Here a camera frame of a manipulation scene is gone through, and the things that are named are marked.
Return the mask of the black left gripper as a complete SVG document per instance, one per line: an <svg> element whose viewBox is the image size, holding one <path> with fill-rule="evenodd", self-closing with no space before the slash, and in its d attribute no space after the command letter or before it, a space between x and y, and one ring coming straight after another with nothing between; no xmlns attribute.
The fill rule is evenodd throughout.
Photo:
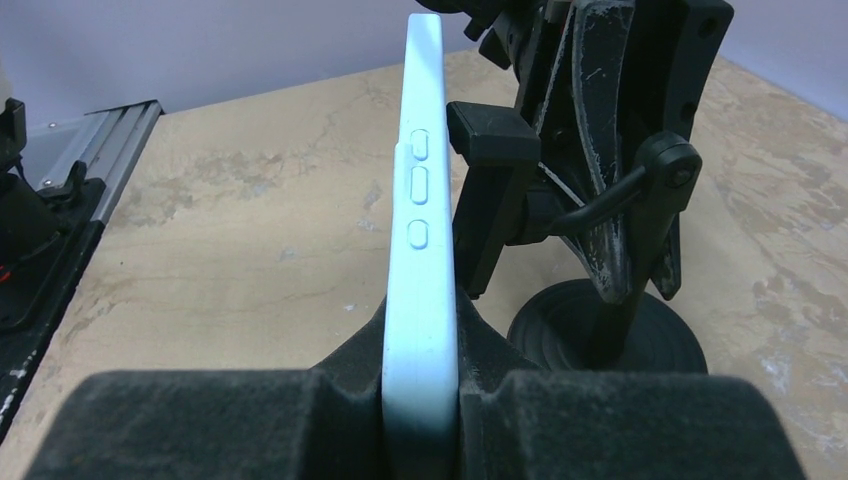
<svg viewBox="0 0 848 480"><path fill-rule="evenodd" d="M734 9L725 1L429 1L465 14L482 56L512 70L515 106L545 146L543 163L580 199L632 167L648 137L689 139ZM601 298L630 291L623 217L581 240Z"/></svg>

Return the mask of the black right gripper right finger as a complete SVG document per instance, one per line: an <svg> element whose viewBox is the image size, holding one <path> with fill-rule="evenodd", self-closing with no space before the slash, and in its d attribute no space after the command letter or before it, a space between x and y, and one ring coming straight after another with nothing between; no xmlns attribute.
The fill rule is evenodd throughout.
<svg viewBox="0 0 848 480"><path fill-rule="evenodd" d="M802 479L752 384L699 374L553 372L456 295L459 479Z"/></svg>

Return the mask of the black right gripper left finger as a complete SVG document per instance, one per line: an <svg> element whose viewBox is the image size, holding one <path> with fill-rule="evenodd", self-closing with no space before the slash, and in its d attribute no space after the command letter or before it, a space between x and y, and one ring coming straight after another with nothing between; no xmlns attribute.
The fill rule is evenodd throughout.
<svg viewBox="0 0 848 480"><path fill-rule="evenodd" d="M30 479L384 479L385 311L305 370L92 375L66 399Z"/></svg>

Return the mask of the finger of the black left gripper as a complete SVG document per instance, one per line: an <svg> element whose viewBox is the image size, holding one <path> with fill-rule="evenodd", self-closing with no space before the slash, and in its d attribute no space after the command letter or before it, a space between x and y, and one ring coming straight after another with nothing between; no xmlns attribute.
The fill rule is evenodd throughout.
<svg viewBox="0 0 848 480"><path fill-rule="evenodd" d="M652 270L652 282L665 300L671 300L682 285L680 221L672 220L660 256Z"/></svg>

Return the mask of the blue case phone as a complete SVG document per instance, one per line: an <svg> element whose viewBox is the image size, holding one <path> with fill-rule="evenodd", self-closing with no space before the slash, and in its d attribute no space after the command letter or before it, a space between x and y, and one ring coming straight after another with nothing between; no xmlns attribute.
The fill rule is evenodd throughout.
<svg viewBox="0 0 848 480"><path fill-rule="evenodd" d="M458 327L442 22L408 18L382 354L398 479L448 479L458 441Z"/></svg>

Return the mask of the black round base phone stand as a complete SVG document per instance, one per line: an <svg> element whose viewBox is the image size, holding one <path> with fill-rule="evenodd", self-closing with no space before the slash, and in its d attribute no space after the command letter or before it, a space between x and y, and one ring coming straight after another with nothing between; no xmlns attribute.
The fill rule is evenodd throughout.
<svg viewBox="0 0 848 480"><path fill-rule="evenodd" d="M482 295L502 249L549 237L578 237L620 224L613 243L628 254L627 289L605 298L612 282L565 281L528 300L514 317L509 342L546 370L707 372L703 350L664 297L646 293L665 265L676 217L688 205L702 160L686 140L661 132L639 147L635 168L573 211L537 171L542 142L509 107L454 101L447 105L450 143L468 165L454 217L455 270L471 298Z"/></svg>

